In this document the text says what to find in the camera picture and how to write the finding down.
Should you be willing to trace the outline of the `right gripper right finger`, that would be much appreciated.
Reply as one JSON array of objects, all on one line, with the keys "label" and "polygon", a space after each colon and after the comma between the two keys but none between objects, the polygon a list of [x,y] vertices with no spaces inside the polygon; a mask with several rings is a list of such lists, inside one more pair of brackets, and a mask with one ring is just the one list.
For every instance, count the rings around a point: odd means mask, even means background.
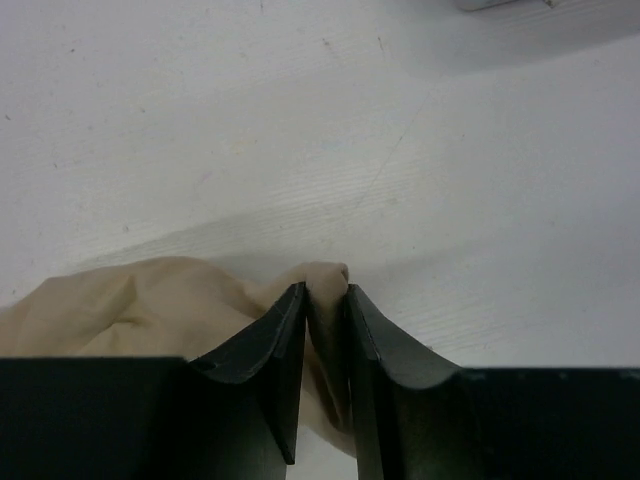
[{"label": "right gripper right finger", "polygon": [[459,367],[351,285],[344,301],[361,479],[477,479],[480,456]]}]

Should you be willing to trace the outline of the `beige t shirt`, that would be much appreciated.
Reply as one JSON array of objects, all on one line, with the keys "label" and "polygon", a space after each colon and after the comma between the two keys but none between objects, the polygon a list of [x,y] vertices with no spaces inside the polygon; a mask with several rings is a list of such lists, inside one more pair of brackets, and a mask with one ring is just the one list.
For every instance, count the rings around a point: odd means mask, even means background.
[{"label": "beige t shirt", "polygon": [[2,310],[1,354],[194,360],[262,317],[297,283],[306,286],[311,302],[300,419],[333,447],[355,456],[341,320],[349,283],[343,263],[302,263],[262,284],[190,257],[159,257],[49,278]]}]

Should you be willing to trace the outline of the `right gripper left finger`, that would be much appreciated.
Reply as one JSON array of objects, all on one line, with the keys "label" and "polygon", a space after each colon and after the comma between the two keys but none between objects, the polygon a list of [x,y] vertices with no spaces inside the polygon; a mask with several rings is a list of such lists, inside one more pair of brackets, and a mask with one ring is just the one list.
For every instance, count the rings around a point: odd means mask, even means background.
[{"label": "right gripper left finger", "polygon": [[306,289],[296,283],[266,314],[190,364],[187,479],[283,479],[294,464]]}]

